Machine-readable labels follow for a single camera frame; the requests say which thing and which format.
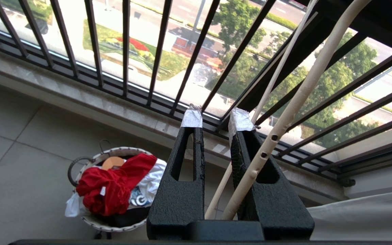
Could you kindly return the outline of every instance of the basket handle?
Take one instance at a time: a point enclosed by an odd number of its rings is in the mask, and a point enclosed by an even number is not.
[[[76,187],[78,184],[73,180],[72,178],[72,167],[75,165],[75,163],[81,161],[81,160],[89,160],[92,161],[92,159],[90,157],[78,157],[77,159],[73,160],[70,163],[69,168],[67,169],[67,178],[69,179],[70,183]]]

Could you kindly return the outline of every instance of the balcony floor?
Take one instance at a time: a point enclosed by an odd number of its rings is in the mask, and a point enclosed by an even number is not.
[[[164,160],[170,153],[148,140],[0,87],[0,244],[18,239],[93,238],[95,230],[80,218],[64,217],[71,195],[66,172],[73,159],[99,153],[103,138],[112,147],[139,147]],[[207,164],[206,206],[223,172]],[[191,176],[191,162],[186,160],[180,179]],[[213,218],[222,214],[232,192],[230,181]],[[114,234],[113,239],[147,239],[146,227]]]

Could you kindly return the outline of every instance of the wicker basket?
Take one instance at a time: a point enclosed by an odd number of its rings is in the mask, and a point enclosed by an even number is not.
[[[150,152],[147,152],[143,149],[139,148],[133,148],[133,147],[118,147],[118,148],[112,148],[109,150],[106,150],[98,155],[95,155],[93,158],[88,158],[88,157],[80,157],[75,159],[68,171],[67,171],[67,176],[69,178],[69,181],[72,183],[73,186],[76,186],[78,184],[78,181],[81,179],[81,176],[83,172],[88,169],[89,167],[95,166],[103,161],[105,161],[109,157],[128,157],[128,156],[135,156],[140,153],[145,153],[147,155],[152,155]],[[71,177],[71,171],[72,167],[75,163],[79,162],[80,160],[87,160],[88,163],[86,163],[80,172],[78,173],[78,176],[76,177],[75,181],[73,181]],[[93,215],[83,215],[81,218],[86,222],[88,225],[92,226],[93,228],[100,230],[100,231],[106,231],[106,232],[122,232],[122,231],[132,231],[136,229],[137,227],[140,227],[146,223],[146,218],[142,220],[139,223],[133,224],[131,226],[126,226],[126,227],[112,227],[102,221],[101,219],[93,216]]]

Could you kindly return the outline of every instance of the hanger hook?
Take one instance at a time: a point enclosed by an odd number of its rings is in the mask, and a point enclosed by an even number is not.
[[[106,141],[111,146],[111,143],[110,143],[110,141],[108,139],[103,138],[102,140],[100,140],[99,141],[99,147],[101,148],[101,154],[104,154],[104,149],[102,148],[103,141]]]

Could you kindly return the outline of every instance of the red flower bed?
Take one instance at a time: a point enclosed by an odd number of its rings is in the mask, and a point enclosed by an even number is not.
[[[122,37],[116,37],[116,39],[119,41],[119,42],[123,42],[123,38]],[[135,39],[133,39],[133,38],[129,38],[129,43],[131,43],[132,45],[134,45],[134,47],[136,48],[136,49],[138,49],[138,50],[141,50],[141,51],[149,51],[149,49],[145,46],[145,45],[143,45],[142,43],[140,43],[139,41],[137,41],[137,40],[135,40]]]

